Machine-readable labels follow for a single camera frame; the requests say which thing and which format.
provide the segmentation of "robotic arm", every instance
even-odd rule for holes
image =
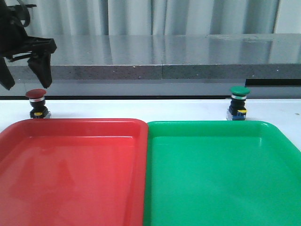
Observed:
[[[28,8],[36,5],[7,6],[5,0],[0,0],[0,84],[10,90],[15,81],[9,72],[4,57],[9,62],[29,58],[28,66],[37,75],[44,88],[52,83],[50,57],[56,50],[54,39],[30,37],[25,27],[30,23]]]

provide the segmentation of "white surface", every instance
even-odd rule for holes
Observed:
[[[46,100],[52,118],[136,118],[150,121],[226,120],[230,100]],[[301,99],[251,100],[248,120],[277,126],[301,150]],[[26,100],[0,100],[0,131],[29,118]]]

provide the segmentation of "green tray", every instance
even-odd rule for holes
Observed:
[[[301,226],[301,153],[260,121],[149,123],[145,226]]]

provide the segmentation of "green button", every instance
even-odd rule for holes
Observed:
[[[230,91],[233,95],[239,97],[244,97],[251,92],[248,88],[243,86],[233,86]]]

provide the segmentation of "plastic tray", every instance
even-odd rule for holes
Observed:
[[[1,226],[140,226],[147,124],[31,119],[0,133]]]
[[[259,121],[149,123],[145,226],[301,225],[301,153]]]

